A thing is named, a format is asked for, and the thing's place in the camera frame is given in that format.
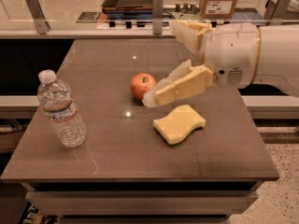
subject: box label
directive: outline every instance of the box label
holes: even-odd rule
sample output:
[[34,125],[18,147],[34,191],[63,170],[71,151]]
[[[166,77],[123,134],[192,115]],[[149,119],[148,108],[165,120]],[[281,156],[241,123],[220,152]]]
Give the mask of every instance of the box label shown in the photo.
[[206,14],[230,14],[233,1],[207,1]]

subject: table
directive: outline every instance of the table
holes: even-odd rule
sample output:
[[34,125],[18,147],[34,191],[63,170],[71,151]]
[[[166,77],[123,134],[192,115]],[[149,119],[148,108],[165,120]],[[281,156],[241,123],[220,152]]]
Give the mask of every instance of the table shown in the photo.
[[[139,72],[160,80],[187,59],[176,39],[78,39],[58,77],[74,90],[88,136],[64,148],[39,107],[1,178],[20,182],[27,200],[62,216],[228,217],[257,198],[278,171],[238,90],[205,93],[155,108],[133,98]],[[170,147],[152,121],[191,105],[206,127]]]

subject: speckled floor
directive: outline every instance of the speckled floor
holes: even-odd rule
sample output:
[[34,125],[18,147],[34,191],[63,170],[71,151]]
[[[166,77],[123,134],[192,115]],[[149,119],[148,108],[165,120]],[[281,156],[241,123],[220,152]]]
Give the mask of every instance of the speckled floor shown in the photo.
[[299,145],[266,145],[280,179],[265,182],[257,190],[260,198],[242,215],[231,216],[231,224],[299,223]]

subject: white bottle cap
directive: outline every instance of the white bottle cap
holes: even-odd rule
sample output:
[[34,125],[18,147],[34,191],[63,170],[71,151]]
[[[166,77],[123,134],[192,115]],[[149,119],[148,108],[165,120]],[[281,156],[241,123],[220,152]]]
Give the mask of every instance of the white bottle cap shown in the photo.
[[56,74],[52,70],[45,70],[38,74],[38,78],[43,84],[50,84],[55,81]]

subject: gray tabletop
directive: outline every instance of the gray tabletop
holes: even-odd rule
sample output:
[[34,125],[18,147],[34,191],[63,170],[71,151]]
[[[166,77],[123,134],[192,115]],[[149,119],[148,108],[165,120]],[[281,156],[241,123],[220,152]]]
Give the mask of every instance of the gray tabletop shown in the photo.
[[[278,171],[237,89],[214,85],[202,95],[156,108],[133,98],[129,84],[136,73],[159,80],[187,59],[200,64],[175,39],[76,40],[58,77],[74,90],[87,140],[63,148],[38,108],[3,180],[276,180]],[[186,104],[206,119],[206,127],[170,147],[152,121]]]

